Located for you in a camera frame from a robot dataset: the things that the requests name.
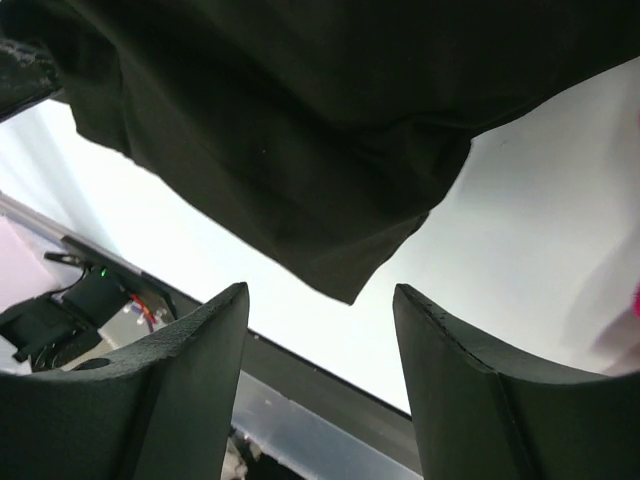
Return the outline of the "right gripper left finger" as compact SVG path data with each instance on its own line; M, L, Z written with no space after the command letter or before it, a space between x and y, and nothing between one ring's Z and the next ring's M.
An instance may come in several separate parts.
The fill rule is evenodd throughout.
M249 316L236 283L72 370L1 377L5 479L217 479Z

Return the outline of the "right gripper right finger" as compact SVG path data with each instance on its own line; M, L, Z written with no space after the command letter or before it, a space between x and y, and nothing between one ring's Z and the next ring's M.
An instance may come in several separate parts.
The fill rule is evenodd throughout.
M393 313L427 479L635 479L639 377L520 350L407 284Z

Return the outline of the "black printed t-shirt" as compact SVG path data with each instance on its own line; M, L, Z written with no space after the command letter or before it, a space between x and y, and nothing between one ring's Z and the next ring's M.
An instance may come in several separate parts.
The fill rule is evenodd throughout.
M353 303L472 140L635 59L635 1L5 1L77 131Z

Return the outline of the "red t-shirt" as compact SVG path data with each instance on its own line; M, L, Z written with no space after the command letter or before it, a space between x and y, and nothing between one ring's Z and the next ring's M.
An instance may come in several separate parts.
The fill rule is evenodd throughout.
M632 312L636 318L640 318L640 283L637 284L631 303Z

